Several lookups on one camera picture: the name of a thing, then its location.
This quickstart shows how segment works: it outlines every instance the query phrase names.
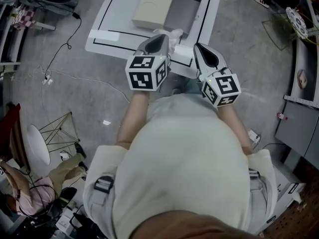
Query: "white cloth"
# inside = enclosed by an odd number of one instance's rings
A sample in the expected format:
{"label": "white cloth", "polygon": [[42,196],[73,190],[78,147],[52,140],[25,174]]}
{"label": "white cloth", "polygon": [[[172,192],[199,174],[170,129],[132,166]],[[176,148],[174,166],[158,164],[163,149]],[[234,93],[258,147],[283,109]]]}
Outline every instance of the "white cloth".
{"label": "white cloth", "polygon": [[[113,172],[118,239],[129,238],[146,219],[173,210],[211,215],[246,230],[249,162],[210,104],[199,95],[175,95],[151,104],[148,118],[129,151],[98,148],[85,183],[87,212],[92,184]],[[274,173],[271,168],[268,174]]]}

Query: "concrete floor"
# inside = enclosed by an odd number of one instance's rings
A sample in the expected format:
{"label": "concrete floor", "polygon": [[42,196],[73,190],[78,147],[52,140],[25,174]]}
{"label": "concrete floor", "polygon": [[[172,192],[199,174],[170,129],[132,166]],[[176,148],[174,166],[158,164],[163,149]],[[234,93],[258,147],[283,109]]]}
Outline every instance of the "concrete floor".
{"label": "concrete floor", "polygon": [[[132,91],[124,72],[126,60],[85,51],[87,37],[103,1],[79,0],[76,12],[81,15],[82,26],[70,41],[72,49],[63,47],[50,69],[77,78],[108,82],[130,99]],[[209,42],[237,73],[243,94],[235,108],[247,129],[252,128],[262,135],[261,146],[275,141],[276,113],[283,109],[283,94],[288,89],[292,69],[292,48],[278,50],[263,29],[261,21],[269,19],[270,13],[253,0],[220,0]],[[79,21],[71,16],[59,17],[51,13],[46,13],[44,23],[55,24],[56,30],[29,30],[21,66],[12,82],[12,100],[21,104],[22,134],[28,159],[32,170],[40,176],[47,175],[61,160],[59,151],[51,153],[49,166],[33,156],[26,139],[26,128],[30,123],[41,128],[48,120],[53,121],[72,111],[77,134],[88,156],[85,163],[89,165],[99,145],[114,144],[128,105],[119,92],[103,83],[75,80],[52,72],[52,84],[41,88],[44,75],[40,70],[33,78],[25,79],[38,66],[47,68],[57,49],[79,25]],[[152,98],[167,96],[178,84],[176,79],[176,75],[170,74],[163,92]],[[103,120],[111,124],[106,126]],[[275,148],[271,150],[272,154],[278,154]]]}

